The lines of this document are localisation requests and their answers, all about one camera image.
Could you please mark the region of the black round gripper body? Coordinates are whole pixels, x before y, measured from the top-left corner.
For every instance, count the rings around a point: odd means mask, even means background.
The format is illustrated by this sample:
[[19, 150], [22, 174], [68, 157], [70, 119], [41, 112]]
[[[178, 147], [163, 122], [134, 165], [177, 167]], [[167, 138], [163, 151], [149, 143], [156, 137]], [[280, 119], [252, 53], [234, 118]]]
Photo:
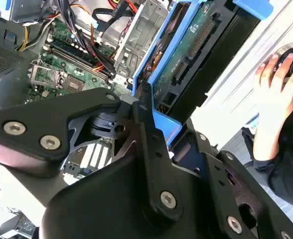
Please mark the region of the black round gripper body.
[[120, 159], [59, 192], [42, 219], [43, 239], [213, 239], [225, 216], [213, 200], [225, 169], [197, 156], [199, 175], [154, 151]]

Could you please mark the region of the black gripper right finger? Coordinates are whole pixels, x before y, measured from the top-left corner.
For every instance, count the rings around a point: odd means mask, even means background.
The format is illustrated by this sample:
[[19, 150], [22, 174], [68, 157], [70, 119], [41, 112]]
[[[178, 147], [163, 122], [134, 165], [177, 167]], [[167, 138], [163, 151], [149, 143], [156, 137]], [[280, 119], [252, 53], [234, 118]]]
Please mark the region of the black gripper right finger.
[[188, 119], [171, 144], [183, 239], [293, 239], [293, 223], [230, 152]]

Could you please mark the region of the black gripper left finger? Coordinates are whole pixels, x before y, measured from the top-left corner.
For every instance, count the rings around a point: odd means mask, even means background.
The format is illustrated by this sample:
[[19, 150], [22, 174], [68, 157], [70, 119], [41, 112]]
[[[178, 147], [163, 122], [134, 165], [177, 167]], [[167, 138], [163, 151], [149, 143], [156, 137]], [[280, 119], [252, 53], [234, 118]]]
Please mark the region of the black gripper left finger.
[[0, 110], [0, 164], [33, 178], [58, 175], [69, 153], [99, 137], [114, 141], [112, 163], [167, 152], [148, 87], [133, 103], [97, 88]]

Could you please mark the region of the person's hand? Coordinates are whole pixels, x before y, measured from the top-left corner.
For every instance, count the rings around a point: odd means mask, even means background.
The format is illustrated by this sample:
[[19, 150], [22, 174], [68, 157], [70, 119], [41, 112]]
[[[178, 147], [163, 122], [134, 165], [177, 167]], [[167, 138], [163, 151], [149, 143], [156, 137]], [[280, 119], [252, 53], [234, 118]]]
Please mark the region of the person's hand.
[[253, 154], [259, 161], [271, 160], [277, 155], [281, 129], [293, 112], [293, 73], [288, 81], [284, 82], [293, 63], [293, 53], [285, 58], [278, 69], [275, 69], [278, 59], [278, 55], [274, 54], [267, 64], [260, 65], [254, 76], [259, 123]]

